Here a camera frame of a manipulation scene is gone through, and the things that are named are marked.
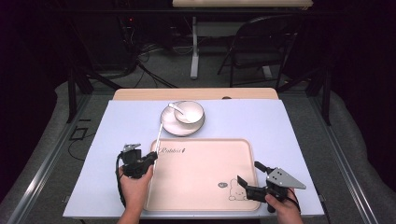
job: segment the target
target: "saucer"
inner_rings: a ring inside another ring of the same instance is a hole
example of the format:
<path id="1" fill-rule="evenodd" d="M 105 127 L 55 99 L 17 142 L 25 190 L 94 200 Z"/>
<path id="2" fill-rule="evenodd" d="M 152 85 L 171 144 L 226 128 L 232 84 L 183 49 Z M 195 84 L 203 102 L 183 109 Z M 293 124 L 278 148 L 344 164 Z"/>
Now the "saucer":
<path id="1" fill-rule="evenodd" d="M 174 105 L 178 105 L 183 103 L 183 101 L 174 102 Z M 175 116 L 175 109 L 167 106 L 163 112 L 161 113 L 161 122 L 163 123 L 163 128 L 176 136 L 187 136 L 189 134 L 195 133 L 198 131 L 202 125 L 204 125 L 205 114 L 202 119 L 196 123 L 188 124 L 182 123 L 177 120 Z"/>

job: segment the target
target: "black chair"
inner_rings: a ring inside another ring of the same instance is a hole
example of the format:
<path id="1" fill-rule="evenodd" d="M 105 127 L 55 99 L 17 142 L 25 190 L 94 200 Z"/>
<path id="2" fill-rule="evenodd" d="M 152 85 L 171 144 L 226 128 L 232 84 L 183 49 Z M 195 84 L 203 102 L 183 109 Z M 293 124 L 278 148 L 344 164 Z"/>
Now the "black chair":
<path id="1" fill-rule="evenodd" d="M 243 24 L 232 43 L 229 51 L 221 64 L 218 75 L 228 58 L 231 58 L 230 87 L 254 81 L 233 83 L 233 69 L 250 67 L 262 68 L 263 66 L 280 64 L 277 78 L 260 80 L 276 80 L 276 88 L 281 78 L 282 67 L 288 51 L 288 46 L 301 24 L 301 19 L 293 15 L 259 17 Z"/>

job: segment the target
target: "human hand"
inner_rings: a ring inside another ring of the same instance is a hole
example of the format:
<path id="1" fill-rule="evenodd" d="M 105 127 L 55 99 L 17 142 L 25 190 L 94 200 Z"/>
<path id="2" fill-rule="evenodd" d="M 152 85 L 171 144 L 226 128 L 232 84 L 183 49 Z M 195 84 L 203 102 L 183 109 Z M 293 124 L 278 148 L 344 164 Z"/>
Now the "human hand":
<path id="1" fill-rule="evenodd" d="M 139 223 L 145 200 L 149 193 L 149 181 L 153 175 L 153 166 L 139 179 L 124 176 L 122 167 L 119 168 L 122 194 L 125 198 L 125 211 L 119 223 Z"/>
<path id="2" fill-rule="evenodd" d="M 288 197 L 297 201 L 294 194 L 294 189 L 288 190 Z M 302 224 L 303 220 L 300 216 L 300 211 L 297 206 L 290 202 L 289 200 L 285 200 L 284 202 L 278 201 L 271 194 L 265 195 L 265 201 L 268 202 L 271 206 L 273 206 L 277 213 L 277 222 L 279 224 Z"/>

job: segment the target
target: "tray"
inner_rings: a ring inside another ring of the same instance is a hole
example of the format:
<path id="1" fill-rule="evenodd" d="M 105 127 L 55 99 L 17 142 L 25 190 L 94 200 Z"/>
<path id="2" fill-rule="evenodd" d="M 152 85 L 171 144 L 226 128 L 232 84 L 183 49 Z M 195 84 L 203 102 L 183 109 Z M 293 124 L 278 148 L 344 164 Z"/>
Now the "tray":
<path id="1" fill-rule="evenodd" d="M 156 142 L 151 145 L 154 150 Z M 161 139 L 149 186 L 149 211 L 253 211 L 237 184 L 257 186 L 250 143 L 245 139 Z"/>

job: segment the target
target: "desk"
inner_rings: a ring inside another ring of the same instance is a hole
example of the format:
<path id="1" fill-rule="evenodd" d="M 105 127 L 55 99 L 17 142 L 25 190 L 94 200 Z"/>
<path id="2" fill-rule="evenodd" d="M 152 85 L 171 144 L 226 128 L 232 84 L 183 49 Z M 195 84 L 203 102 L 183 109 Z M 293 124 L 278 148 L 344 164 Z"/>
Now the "desk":
<path id="1" fill-rule="evenodd" d="M 312 0 L 173 0 L 173 7 L 312 7 Z M 242 23 L 225 23 L 223 25 L 207 24 L 205 28 L 199 29 L 199 22 L 196 17 L 192 18 L 192 62 L 191 78 L 198 78 L 198 36 L 227 36 L 234 35 Z M 224 26 L 225 31 L 219 33 L 219 29 Z"/>
<path id="2" fill-rule="evenodd" d="M 220 100 L 224 96 L 232 100 Z M 118 90 L 88 152 L 78 182 L 65 208 L 64 217 L 118 218 L 123 206 L 115 177 L 116 157 L 126 143 L 140 143 L 142 154 L 156 139 L 160 115 L 169 102 L 196 100 L 205 109 L 206 121 L 192 138 L 245 138 L 252 145 L 253 159 L 279 166 L 302 181 L 307 189 L 296 190 L 303 216 L 321 216 L 314 184 L 292 130 L 283 103 L 273 89 L 162 89 Z M 235 109 L 243 104 L 244 109 Z M 163 132 L 162 138 L 175 138 Z M 266 174 L 257 172 L 259 186 Z M 274 216 L 266 205 L 251 212 L 149 212 L 142 218 L 262 218 Z"/>

